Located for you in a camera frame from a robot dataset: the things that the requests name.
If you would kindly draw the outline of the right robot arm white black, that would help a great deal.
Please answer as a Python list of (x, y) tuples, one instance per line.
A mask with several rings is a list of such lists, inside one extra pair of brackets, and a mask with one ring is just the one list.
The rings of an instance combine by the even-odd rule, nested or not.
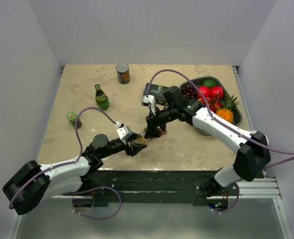
[(270, 162), (269, 141), (260, 131), (237, 128), (198, 100), (188, 101), (176, 86), (170, 87), (163, 96), (168, 104), (163, 110), (156, 107), (154, 96), (142, 97), (142, 105), (149, 107), (145, 138), (160, 137), (167, 123), (179, 120), (209, 133), (235, 153), (235, 162), (231, 166), (223, 167), (201, 184), (206, 193), (220, 196), (230, 184), (240, 180), (251, 182)]

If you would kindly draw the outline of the clear pill jar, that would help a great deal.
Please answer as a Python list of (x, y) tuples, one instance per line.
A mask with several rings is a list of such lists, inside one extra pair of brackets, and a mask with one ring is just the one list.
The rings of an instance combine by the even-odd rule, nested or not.
[(142, 131), (139, 136), (134, 140), (134, 143), (136, 144), (147, 144), (149, 139), (145, 138), (145, 131)]

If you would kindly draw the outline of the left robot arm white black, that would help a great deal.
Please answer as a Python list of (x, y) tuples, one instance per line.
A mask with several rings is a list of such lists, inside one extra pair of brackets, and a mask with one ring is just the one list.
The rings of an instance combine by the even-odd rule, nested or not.
[(88, 194), (91, 183), (85, 178), (103, 166), (104, 158), (122, 151), (133, 157), (146, 147), (145, 143), (137, 143), (133, 136), (127, 140), (109, 140), (106, 135), (98, 134), (80, 157), (53, 164), (38, 164), (35, 160), (25, 163), (5, 183), (2, 191), (9, 200), (9, 209), (24, 215), (53, 196), (70, 192)]

